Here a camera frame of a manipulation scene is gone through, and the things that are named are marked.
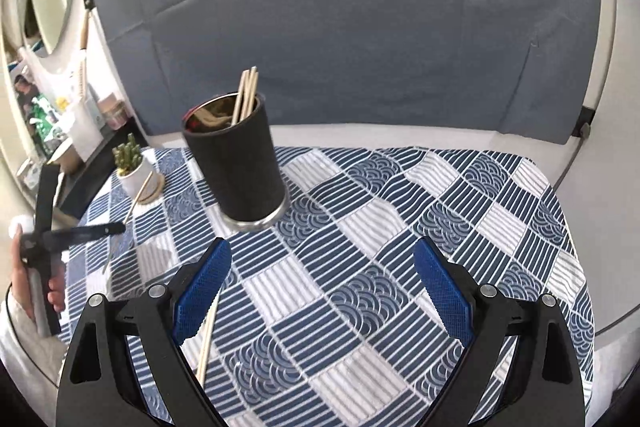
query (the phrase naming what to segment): cactus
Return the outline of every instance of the cactus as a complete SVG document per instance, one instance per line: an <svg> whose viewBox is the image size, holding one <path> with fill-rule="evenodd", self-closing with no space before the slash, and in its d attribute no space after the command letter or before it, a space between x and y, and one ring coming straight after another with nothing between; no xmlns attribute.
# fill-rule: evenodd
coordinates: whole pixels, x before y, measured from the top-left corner
<svg viewBox="0 0 640 427"><path fill-rule="evenodd" d="M127 137L127 142L113 148L113 158L118 168L118 176L127 176L136 170L142 163L140 145L132 134Z"/></svg>

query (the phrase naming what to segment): patterned tablecloth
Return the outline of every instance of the patterned tablecloth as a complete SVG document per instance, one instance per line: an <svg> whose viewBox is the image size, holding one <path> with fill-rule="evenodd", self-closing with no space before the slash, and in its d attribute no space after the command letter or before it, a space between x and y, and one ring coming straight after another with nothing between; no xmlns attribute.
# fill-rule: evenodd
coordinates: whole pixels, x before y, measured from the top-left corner
<svg viewBox="0 0 640 427"><path fill-rule="evenodd" d="M206 393L231 427L413 427L462 347L447 336L412 260L429 235L450 261L507 296L559 298L588 405L593 315L560 204L520 156L469 150L277 148L291 208L274 227L234 233L189 150L147 150L166 176L162 198L138 206L118 238L73 248L67 342L89 295L136 295L167 282L216 235L228 238ZM83 223L122 219L130 200L113 175ZM117 250L105 275L109 248ZM182 350L195 367L200 333ZM514 348L505 341L474 419L500 392ZM155 415L167 412L142 345L130 349Z"/></svg>

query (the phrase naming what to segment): white sleeve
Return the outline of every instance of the white sleeve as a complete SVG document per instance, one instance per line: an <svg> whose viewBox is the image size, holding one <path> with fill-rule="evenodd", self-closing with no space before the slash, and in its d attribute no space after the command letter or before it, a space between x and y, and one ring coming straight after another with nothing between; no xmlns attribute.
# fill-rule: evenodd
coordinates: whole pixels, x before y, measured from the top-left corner
<svg viewBox="0 0 640 427"><path fill-rule="evenodd" d="M15 333L8 314L11 314ZM33 362L58 384L66 345L57 337L41 338L34 322L9 292L7 301L2 299L0 304L0 359L31 408L44 423L53 427L56 421L58 388L42 376L20 348L18 340Z"/></svg>

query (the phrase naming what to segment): blue and white tablecloth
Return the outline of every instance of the blue and white tablecloth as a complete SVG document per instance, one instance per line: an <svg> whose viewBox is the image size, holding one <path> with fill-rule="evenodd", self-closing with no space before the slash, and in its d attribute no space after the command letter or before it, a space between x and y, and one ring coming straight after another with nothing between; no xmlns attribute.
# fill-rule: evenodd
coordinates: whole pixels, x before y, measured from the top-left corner
<svg viewBox="0 0 640 427"><path fill-rule="evenodd" d="M424 148L276 153L290 209L269 230L234 233L189 150L147 150L166 176L164 194L135 208L105 275L119 238L70 251L62 337L70 339L92 293L139 294L226 237L233 263L205 390L230 427L413 427L462 352L414 269L413 245L429 235L477 282L520 299L543 291L559 299L588 405L591 302L558 200L532 162ZM129 205L113 175L82 222L122 219ZM514 340L505 341L474 419L495 404ZM191 367L201 343L202 328L182 346ZM152 410L167 418L140 340L130 348Z"/></svg>

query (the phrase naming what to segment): gray cloth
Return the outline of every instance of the gray cloth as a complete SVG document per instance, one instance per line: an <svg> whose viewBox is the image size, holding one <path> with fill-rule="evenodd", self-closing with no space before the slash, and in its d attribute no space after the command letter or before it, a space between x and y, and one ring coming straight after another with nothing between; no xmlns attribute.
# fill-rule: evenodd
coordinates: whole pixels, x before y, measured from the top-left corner
<svg viewBox="0 0 640 427"><path fill-rule="evenodd" d="M272 124L498 130L562 143L600 0L95 0L149 134L260 71Z"/></svg>

